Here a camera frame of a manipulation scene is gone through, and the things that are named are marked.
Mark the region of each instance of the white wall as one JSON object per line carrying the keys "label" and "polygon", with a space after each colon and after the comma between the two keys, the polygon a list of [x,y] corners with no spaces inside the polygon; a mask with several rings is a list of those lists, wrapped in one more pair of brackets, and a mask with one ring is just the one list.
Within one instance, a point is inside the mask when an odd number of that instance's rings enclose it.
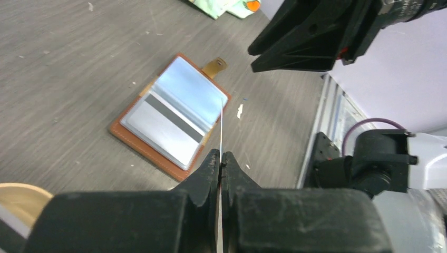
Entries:
{"label": "white wall", "polygon": [[261,11],[271,19],[283,2],[284,0],[261,0]]}
{"label": "white wall", "polygon": [[[272,18],[282,0],[263,0]],[[447,124],[447,9],[379,32],[355,64],[330,71],[368,116],[394,120],[410,131]]]}

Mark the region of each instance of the black mount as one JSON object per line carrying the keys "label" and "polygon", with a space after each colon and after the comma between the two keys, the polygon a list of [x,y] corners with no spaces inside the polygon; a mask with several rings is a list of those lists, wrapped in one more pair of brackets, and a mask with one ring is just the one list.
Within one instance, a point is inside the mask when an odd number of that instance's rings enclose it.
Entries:
{"label": "black mount", "polygon": [[23,252],[216,252],[219,187],[224,253],[392,252],[362,192],[262,189],[218,150],[171,191],[55,196]]}
{"label": "black mount", "polygon": [[285,0],[248,48],[251,67],[329,71],[337,59],[354,63],[379,31],[447,7],[439,0]]}
{"label": "black mount", "polygon": [[339,157],[337,147],[318,133],[304,187],[352,188],[371,198],[382,191],[407,192],[409,165],[417,157],[408,154],[406,130],[370,130],[356,140],[354,155]]}

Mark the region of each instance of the brown leather card holder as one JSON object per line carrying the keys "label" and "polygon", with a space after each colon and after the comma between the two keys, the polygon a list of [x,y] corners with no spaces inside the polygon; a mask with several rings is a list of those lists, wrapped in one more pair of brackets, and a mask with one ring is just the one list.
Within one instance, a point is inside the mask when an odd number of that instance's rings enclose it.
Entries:
{"label": "brown leather card holder", "polygon": [[[227,67],[227,64],[224,60],[221,58],[217,58],[211,62],[209,62],[205,67],[202,69],[198,68],[194,63],[192,63],[185,55],[179,53],[177,54],[172,61],[174,61],[176,58],[181,57],[184,60],[186,60],[191,66],[193,66],[195,69],[197,69],[201,74],[203,74],[209,81],[211,81],[219,90],[221,90],[225,96],[228,98],[228,102],[231,99],[231,95],[226,92],[222,87],[220,87],[213,78],[219,73],[220,71],[224,70]],[[122,142],[139,152],[141,155],[149,159],[151,162],[153,162],[156,166],[158,166],[161,170],[163,170],[168,175],[172,176],[178,181],[183,181],[191,172],[192,167],[194,166],[195,162],[197,161],[197,157],[202,152],[203,147],[205,146],[206,142],[208,141],[208,138],[212,132],[212,129],[207,133],[204,140],[201,143],[201,146],[198,150],[198,152],[195,154],[193,161],[189,168],[187,170],[181,169],[178,165],[174,164],[172,161],[170,161],[168,158],[160,154],[157,150],[155,150],[153,147],[148,145],[146,142],[141,140],[139,137],[137,137],[135,134],[130,132],[127,128],[121,125],[121,120],[123,117],[132,109],[132,107],[149,91],[149,89],[152,87],[154,82],[159,77],[157,76],[154,78],[144,89],[140,92],[137,98],[133,100],[133,102],[119,115],[119,117],[112,122],[112,124],[109,127],[109,131],[120,139]]]}

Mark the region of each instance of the green cloth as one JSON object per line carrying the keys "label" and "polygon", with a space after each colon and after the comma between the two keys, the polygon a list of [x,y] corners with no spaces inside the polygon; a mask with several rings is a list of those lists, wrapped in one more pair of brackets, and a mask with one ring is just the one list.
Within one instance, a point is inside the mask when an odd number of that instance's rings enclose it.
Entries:
{"label": "green cloth", "polygon": [[224,12],[245,18],[254,13],[249,7],[259,6],[260,0],[189,0],[215,20]]}

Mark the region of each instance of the gray table surface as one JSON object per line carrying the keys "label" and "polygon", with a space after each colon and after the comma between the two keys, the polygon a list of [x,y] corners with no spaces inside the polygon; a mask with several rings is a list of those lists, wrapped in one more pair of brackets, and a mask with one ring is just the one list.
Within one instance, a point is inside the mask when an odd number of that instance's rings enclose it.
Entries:
{"label": "gray table surface", "polygon": [[[233,96],[224,149],[262,187],[295,186],[323,81],[251,71],[247,47],[268,23],[263,13],[214,21],[180,0],[89,1],[92,11],[80,0],[0,2],[0,182],[53,193],[174,187],[107,127],[183,52],[198,66],[228,63],[216,77]],[[202,158],[218,146],[213,131]]]}

